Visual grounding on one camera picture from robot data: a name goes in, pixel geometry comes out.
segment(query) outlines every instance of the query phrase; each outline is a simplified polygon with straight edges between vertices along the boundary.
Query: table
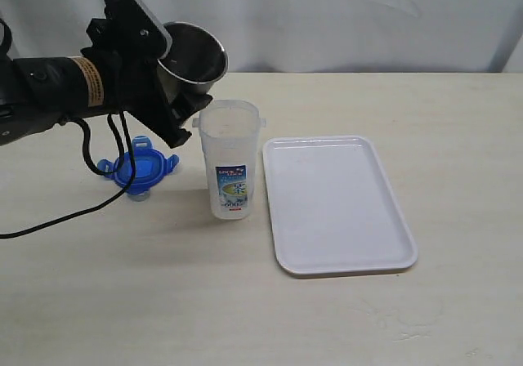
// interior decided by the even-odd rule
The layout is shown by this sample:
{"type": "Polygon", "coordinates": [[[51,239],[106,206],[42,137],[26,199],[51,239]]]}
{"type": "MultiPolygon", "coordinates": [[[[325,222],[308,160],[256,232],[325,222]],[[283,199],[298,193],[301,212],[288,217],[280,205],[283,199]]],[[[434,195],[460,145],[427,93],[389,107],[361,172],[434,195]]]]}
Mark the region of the table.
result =
{"type": "MultiPolygon", "coordinates": [[[[367,136],[418,264],[287,276],[273,254],[261,160],[254,213],[219,222],[196,136],[174,150],[180,173],[148,201],[122,198],[0,243],[0,364],[523,364],[522,86],[516,74],[228,74],[212,94],[256,104],[267,119],[261,143],[367,136]]],[[[93,156],[114,158],[105,120],[91,124],[93,156]]],[[[0,148],[2,231],[117,190],[83,166],[80,143],[67,125],[0,148]]]]}

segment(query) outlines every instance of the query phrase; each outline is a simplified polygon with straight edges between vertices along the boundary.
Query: metal cup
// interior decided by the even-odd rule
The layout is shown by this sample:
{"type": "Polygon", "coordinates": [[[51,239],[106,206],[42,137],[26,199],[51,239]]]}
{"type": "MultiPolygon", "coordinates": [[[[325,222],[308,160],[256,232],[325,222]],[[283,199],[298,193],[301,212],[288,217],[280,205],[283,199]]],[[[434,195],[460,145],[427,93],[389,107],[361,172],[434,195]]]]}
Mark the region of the metal cup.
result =
{"type": "Polygon", "coordinates": [[[206,94],[227,71],[227,54],[208,31],[183,22],[166,23],[169,53],[158,62],[158,76],[171,103],[179,92],[206,94]]]}

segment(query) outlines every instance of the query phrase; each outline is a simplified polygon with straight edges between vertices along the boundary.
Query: white table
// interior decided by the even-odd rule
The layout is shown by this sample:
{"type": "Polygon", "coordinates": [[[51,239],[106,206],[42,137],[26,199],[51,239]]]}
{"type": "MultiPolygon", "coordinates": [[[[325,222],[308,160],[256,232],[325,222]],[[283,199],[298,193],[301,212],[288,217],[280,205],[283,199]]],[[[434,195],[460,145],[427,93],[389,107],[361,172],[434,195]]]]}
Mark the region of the white table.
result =
{"type": "MultiPolygon", "coordinates": [[[[212,94],[256,104],[261,143],[373,141],[418,264],[290,278],[261,166],[254,213],[219,222],[194,137],[148,201],[0,241],[0,364],[522,365],[522,87],[510,74],[229,74],[212,94]]],[[[114,158],[105,120],[92,125],[93,156],[114,158]]],[[[115,192],[83,166],[80,142],[68,125],[0,148],[3,231],[115,192]]]]}

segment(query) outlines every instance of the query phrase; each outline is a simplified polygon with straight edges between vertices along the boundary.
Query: white backdrop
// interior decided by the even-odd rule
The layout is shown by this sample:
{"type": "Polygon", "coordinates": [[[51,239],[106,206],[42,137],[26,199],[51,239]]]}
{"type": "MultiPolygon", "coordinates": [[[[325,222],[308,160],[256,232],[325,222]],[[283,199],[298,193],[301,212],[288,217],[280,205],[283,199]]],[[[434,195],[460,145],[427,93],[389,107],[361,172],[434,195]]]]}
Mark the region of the white backdrop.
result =
{"type": "MultiPolygon", "coordinates": [[[[231,70],[523,71],[523,0],[144,0],[202,25],[231,70]]],[[[20,56],[78,54],[101,0],[0,0],[20,56]]]]}

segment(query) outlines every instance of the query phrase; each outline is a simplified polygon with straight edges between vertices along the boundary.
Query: orange label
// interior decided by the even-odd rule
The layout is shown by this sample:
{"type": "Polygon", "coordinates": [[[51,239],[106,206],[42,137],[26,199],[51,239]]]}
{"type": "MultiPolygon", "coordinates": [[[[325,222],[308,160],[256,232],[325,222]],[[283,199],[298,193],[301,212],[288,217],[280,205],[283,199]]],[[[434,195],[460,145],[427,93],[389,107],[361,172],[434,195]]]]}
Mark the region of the orange label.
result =
{"type": "Polygon", "coordinates": [[[85,57],[70,57],[72,61],[82,70],[83,77],[87,83],[89,94],[89,107],[104,104],[104,83],[101,81],[100,73],[96,66],[85,57]]]}

